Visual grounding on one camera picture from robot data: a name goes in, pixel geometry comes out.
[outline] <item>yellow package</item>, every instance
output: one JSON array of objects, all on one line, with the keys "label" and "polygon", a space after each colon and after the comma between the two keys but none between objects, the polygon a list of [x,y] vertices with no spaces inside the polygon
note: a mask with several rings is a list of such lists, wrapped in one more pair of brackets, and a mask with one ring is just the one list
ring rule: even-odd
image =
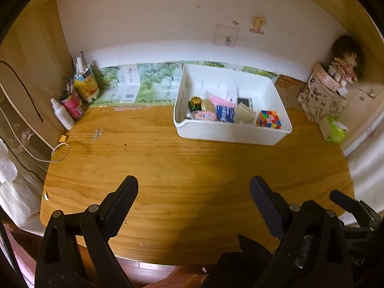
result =
[{"label": "yellow package", "polygon": [[90,66],[76,75],[74,87],[84,102],[91,103],[99,97],[100,89]]}]

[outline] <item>white storage tray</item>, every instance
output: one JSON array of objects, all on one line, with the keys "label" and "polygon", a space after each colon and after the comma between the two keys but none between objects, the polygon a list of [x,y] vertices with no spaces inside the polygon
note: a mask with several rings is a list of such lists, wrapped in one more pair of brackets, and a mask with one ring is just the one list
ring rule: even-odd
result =
[{"label": "white storage tray", "polygon": [[[276,111],[282,127],[270,129],[258,127],[256,124],[232,124],[184,118],[188,110],[188,102],[193,96],[204,99],[204,94],[208,91],[225,99],[230,83],[237,84],[239,97],[252,98],[253,111],[257,115],[261,110]],[[287,112],[269,78],[217,67],[184,66],[173,116],[178,135],[199,140],[275,145],[292,131]]]}]

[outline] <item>doll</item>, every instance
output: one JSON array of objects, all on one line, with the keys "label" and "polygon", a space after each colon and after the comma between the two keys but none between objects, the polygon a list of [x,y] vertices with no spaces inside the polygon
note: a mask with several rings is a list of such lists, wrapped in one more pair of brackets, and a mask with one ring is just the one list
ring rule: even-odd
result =
[{"label": "doll", "polygon": [[351,36],[341,36],[332,45],[334,59],[328,73],[341,87],[353,84],[364,72],[364,55]]}]

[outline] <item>rubik's cube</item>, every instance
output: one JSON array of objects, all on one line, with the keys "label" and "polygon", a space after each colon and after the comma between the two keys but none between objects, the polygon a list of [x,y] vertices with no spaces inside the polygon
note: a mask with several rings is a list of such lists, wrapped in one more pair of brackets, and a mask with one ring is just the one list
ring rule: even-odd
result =
[{"label": "rubik's cube", "polygon": [[267,127],[271,129],[280,129],[282,123],[275,111],[262,110],[256,120],[256,125],[260,127]]}]

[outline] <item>wood grain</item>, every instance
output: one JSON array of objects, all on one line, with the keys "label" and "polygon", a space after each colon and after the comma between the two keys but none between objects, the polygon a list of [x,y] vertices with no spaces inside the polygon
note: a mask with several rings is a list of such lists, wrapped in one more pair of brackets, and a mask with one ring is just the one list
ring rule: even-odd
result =
[{"label": "wood grain", "polygon": [[295,78],[281,75],[275,83],[277,92],[286,109],[303,110],[297,97],[307,84]]},{"label": "wood grain", "polygon": [[56,209],[75,213],[99,204],[134,175],[139,195],[109,242],[114,253],[149,263],[208,264],[237,251],[238,234],[276,247],[249,195],[255,175],[288,203],[314,199],[339,215],[330,191],[353,196],[340,147],[326,143],[302,111],[288,111],[293,131],[272,147],[180,138],[172,111],[169,106],[91,108],[69,133],[69,155],[49,166],[43,224]]}]

